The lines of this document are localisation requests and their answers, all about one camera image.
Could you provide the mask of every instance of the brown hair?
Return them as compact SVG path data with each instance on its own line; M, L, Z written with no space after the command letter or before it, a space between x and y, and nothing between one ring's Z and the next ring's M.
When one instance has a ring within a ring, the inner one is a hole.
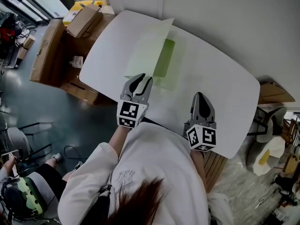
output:
M132 194L121 188L119 193L119 207L109 216L105 225L151 225L163 195L159 194L163 180L155 178L144 180L140 187Z

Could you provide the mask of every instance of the white table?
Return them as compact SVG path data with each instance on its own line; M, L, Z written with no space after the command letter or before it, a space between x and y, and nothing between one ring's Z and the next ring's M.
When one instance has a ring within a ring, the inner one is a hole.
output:
M131 11L116 16L101 33L80 73L80 80L118 101L131 53L143 29L159 20ZM175 26L170 65L160 86L154 85L146 117L182 135L196 92L202 92L216 112L214 152L232 158L251 126L259 97L259 82L238 63L202 39Z

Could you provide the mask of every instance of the red object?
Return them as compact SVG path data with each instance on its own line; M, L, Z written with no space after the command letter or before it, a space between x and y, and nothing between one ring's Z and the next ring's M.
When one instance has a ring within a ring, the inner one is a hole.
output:
M15 30L0 28L1 39L5 42L13 42L15 39Z

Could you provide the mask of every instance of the black shorts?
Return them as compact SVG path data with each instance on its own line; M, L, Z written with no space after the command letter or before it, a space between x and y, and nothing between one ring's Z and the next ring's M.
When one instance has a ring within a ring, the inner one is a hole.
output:
M36 172L46 180L59 201L67 184L66 181L62 180L60 173L48 164L41 165Z

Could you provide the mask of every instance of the floor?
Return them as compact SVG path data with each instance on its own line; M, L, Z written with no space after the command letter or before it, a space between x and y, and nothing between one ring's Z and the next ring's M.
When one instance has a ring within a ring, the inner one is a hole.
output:
M67 159L65 146L76 147L82 158L87 158L100 142L107 142L116 128L116 107L90 106L67 94L63 90L30 82L30 73L35 54L46 27L38 27L36 41L25 59L16 70L5 70L0 81L4 91L0 110L0 128L4 120L8 127L24 126L41 122L39 126L28 128L27 133L35 133L30 143L34 150L52 143L47 150L48 158L60 152L64 161L61 174L71 171L77 160ZM226 194L235 224L257 225L276 207L280 196L276 194L255 210L259 198L269 190L276 171L257 177L245 168L245 154L253 137L247 137L238 154L228 160L214 191ZM76 158L74 149L67 149L68 157Z

